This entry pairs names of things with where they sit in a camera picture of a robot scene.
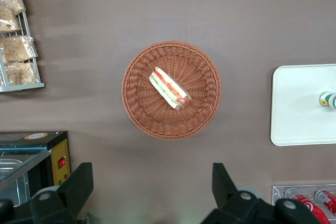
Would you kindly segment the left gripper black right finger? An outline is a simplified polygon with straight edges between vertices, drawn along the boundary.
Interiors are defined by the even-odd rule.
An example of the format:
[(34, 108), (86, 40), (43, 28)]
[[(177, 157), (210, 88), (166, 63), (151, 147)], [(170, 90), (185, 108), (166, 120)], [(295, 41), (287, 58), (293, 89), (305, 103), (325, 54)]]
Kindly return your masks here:
[(222, 163), (213, 164), (212, 192), (217, 208), (202, 223), (275, 223), (273, 206), (238, 190)]

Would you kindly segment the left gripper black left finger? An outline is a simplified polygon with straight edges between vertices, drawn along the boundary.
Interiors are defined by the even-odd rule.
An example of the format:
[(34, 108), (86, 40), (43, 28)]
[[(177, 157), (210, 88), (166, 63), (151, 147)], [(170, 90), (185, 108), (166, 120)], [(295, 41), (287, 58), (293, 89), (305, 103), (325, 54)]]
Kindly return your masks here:
[(77, 216), (93, 191), (91, 163), (81, 163), (56, 190), (36, 194), (29, 208), (33, 223), (77, 223)]

